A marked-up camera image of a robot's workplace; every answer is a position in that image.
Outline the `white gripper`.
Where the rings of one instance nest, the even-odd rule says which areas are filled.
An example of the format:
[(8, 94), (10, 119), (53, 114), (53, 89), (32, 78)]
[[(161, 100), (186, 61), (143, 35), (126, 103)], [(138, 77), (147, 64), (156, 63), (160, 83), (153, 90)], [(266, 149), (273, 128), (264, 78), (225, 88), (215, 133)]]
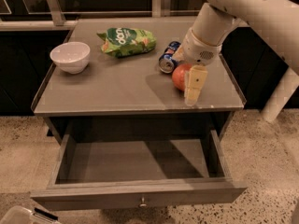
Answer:
[(179, 62), (201, 63), (202, 65), (193, 65), (185, 73), (184, 98), (186, 105), (193, 106), (197, 103), (207, 77), (207, 70), (204, 65), (211, 64), (218, 57), (220, 51), (221, 45), (208, 45), (198, 39), (192, 29), (188, 30), (183, 42), (173, 54), (173, 58)]

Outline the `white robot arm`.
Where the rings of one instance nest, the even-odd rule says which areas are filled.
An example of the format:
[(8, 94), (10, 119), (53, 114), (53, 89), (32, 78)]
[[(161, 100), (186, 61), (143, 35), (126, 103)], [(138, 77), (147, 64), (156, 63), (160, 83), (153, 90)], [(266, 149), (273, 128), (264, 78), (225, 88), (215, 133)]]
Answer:
[(262, 110), (271, 122), (299, 86), (299, 6), (290, 0), (206, 0), (175, 52), (176, 58), (192, 65), (185, 75), (185, 104), (196, 104), (206, 82), (206, 66), (242, 21), (288, 65)]

